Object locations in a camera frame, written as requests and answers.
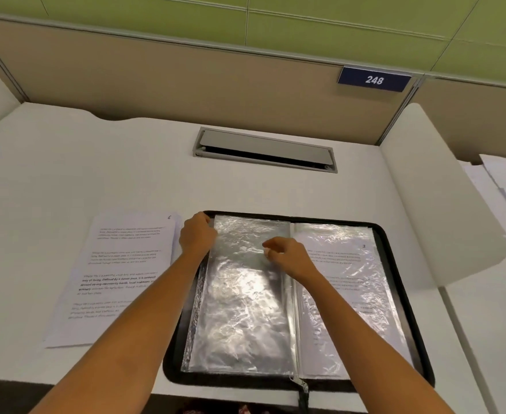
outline white desk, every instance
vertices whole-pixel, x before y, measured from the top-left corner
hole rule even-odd
[[[92,217],[109,208],[214,209],[380,224],[432,363],[436,389],[461,413],[480,392],[378,147],[332,146],[338,174],[194,158],[200,125],[109,122],[25,103],[0,122],[0,379],[56,383],[85,347],[41,340]],[[159,372],[155,393],[296,405],[291,391],[192,387]],[[363,411],[356,394],[313,392],[311,407]]]
[[[506,259],[446,289],[492,401],[506,414]]]

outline wall panel seam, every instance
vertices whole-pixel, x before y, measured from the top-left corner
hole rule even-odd
[[[198,5],[208,6],[208,7],[218,7],[220,9],[226,9],[226,10],[247,11],[247,7],[241,7],[238,5],[212,3],[210,1],[201,1],[201,0],[167,0],[167,1],[177,1],[179,3],[198,4]]]
[[[298,14],[289,14],[289,13],[277,13],[274,11],[269,10],[260,10],[260,9],[249,9],[250,13],[258,13],[258,14],[264,14],[267,16],[276,16],[276,17],[282,17],[282,18],[288,18],[288,19],[299,19],[299,20],[305,20],[305,21],[314,21],[319,23],[326,23],[330,25],[339,25],[344,27],[354,27],[364,30],[375,30],[375,31],[382,31],[386,33],[393,33],[393,34],[402,34],[404,36],[415,36],[415,37],[422,37],[424,39],[435,39],[438,41],[448,41],[449,39],[444,36],[439,36],[435,34],[425,34],[421,32],[412,32],[407,30],[397,30],[390,27],[379,27],[379,26],[370,26],[370,25],[363,25],[360,23],[352,23],[347,21],[341,21],[341,20],[331,20],[331,19],[320,19],[316,17],[311,16],[301,16]]]
[[[473,12],[473,10],[475,10],[475,7],[477,6],[477,4],[479,3],[480,0],[477,0],[474,4],[473,4],[473,7],[471,8],[471,10],[469,11],[469,13],[467,13],[467,16],[465,16],[464,20],[462,20],[462,23],[460,23],[460,26],[458,26],[458,28],[456,29],[456,32],[454,32],[454,34],[452,35],[452,38],[450,38],[450,40],[448,41],[447,45],[444,47],[444,49],[442,50],[442,52],[440,53],[439,57],[436,59],[435,63],[433,64],[433,67],[431,67],[430,71],[432,71],[435,67],[436,67],[436,64],[437,62],[439,62],[439,60],[441,59],[442,55],[444,55],[444,53],[447,51],[448,47],[450,46],[450,44],[452,43],[452,41],[454,40],[454,38],[456,37],[457,33],[460,31],[461,27],[463,26],[463,24],[465,23],[465,21],[468,19],[468,17],[471,15],[471,13]]]
[[[44,8],[44,11],[46,12],[46,15],[49,16],[48,9],[46,8],[46,5],[44,4],[43,0],[40,0],[40,1],[41,1],[41,4],[42,4],[42,7]]]
[[[245,13],[245,40],[243,41],[244,45],[247,45],[247,29],[249,28],[249,2],[247,0],[247,12]]]

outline zipper pull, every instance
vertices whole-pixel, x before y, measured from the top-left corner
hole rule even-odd
[[[299,412],[308,414],[309,412],[309,386],[297,375],[290,375],[289,378],[293,383],[299,386]]]

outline blue number plate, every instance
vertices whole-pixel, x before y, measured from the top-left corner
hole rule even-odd
[[[381,71],[370,71],[369,69],[343,67],[337,82],[339,84],[400,92],[408,85],[410,78],[412,77],[405,74],[391,74]]]

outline finger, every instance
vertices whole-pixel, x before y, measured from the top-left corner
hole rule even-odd
[[[278,253],[277,251],[271,250],[270,248],[264,249],[264,255],[268,259],[269,262],[280,263],[282,261],[283,254]]]
[[[200,218],[200,219],[203,219],[203,220],[205,220],[205,222],[207,222],[207,223],[209,223],[209,222],[210,222],[210,220],[211,220],[211,218],[209,218],[209,217],[208,217],[207,215],[205,215],[205,213],[203,213],[203,212],[197,212],[197,213],[194,215],[194,217],[196,217],[196,218]]]
[[[262,243],[262,246],[265,248],[270,248],[271,250],[275,250],[278,253],[283,253],[285,250],[287,250],[290,241],[291,238],[274,237],[264,241]]]

